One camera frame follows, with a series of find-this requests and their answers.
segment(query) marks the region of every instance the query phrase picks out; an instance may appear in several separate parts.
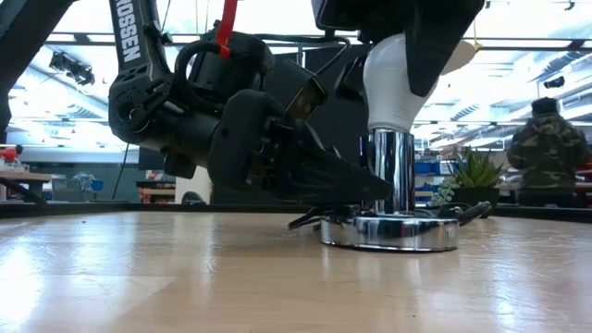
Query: potted plant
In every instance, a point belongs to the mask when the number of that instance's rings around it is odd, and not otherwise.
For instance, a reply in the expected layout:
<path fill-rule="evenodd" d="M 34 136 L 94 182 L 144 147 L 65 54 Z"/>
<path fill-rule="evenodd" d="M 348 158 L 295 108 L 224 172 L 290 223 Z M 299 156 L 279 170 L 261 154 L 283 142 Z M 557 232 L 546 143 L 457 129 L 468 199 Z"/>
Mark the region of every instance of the potted plant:
<path fill-rule="evenodd" d="M 474 206 L 489 201 L 492 208 L 495 208 L 500 197 L 500 189 L 496 185 L 500 183 L 503 166 L 495 166 L 489 159 L 490 153 L 491 151 L 479 154 L 469 149 L 466 160 L 457 153 L 458 167 L 452 168 L 448 164 L 451 177 L 440 184 L 431 204 L 462 203 Z"/>

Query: chrome base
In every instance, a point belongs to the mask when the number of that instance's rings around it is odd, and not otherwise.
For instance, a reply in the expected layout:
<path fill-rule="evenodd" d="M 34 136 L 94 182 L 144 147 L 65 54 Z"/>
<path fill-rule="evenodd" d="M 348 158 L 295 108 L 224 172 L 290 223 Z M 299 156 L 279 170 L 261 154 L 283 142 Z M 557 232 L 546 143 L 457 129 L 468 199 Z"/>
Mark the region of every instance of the chrome base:
<path fill-rule="evenodd" d="M 326 245 L 359 250 L 393 252 L 444 252 L 456 250 L 457 219 L 417 216 L 355 216 L 321 221 L 321 241 Z"/>

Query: plant pot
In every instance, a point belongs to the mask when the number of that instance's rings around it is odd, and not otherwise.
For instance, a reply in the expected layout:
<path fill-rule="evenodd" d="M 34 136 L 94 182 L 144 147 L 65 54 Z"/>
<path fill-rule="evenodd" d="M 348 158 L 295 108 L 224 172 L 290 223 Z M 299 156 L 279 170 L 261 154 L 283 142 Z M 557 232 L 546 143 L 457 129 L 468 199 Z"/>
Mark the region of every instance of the plant pot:
<path fill-rule="evenodd" d="M 470 188 L 470 189 L 458 189 L 454 190 L 454 196 L 452 197 L 453 203 L 463 203 L 475 206 L 479 203 L 489 201 L 491 203 L 491 209 L 481 215 L 483 218 L 487 218 L 489 214 L 498 205 L 498 199 L 500 198 L 500 189 L 496 188 Z"/>

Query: camouflage jacket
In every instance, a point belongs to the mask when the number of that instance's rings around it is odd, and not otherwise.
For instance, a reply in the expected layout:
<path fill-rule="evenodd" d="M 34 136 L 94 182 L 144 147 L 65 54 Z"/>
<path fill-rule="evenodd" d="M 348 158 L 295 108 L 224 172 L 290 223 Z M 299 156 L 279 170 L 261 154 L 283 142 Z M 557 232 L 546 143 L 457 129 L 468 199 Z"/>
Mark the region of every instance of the camouflage jacket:
<path fill-rule="evenodd" d="M 512 138 L 508 161 L 526 189 L 573 191 L 576 167 L 590 158 L 584 133 L 558 114 L 533 117 Z"/>

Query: red strap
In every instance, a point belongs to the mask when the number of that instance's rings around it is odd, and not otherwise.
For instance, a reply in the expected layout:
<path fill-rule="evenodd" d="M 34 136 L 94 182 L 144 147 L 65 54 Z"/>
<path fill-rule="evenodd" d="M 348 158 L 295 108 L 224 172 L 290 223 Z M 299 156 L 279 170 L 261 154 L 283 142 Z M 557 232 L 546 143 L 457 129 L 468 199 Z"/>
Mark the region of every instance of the red strap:
<path fill-rule="evenodd" d="M 222 21 L 218 26 L 216 32 L 216 43 L 221 47 L 220 56 L 229 57 L 230 51 L 227 49 L 228 39 L 234 29 L 234 20 L 237 17 L 237 8 L 239 6 L 239 0 L 225 0 L 224 1 L 224 13 L 222 14 Z"/>

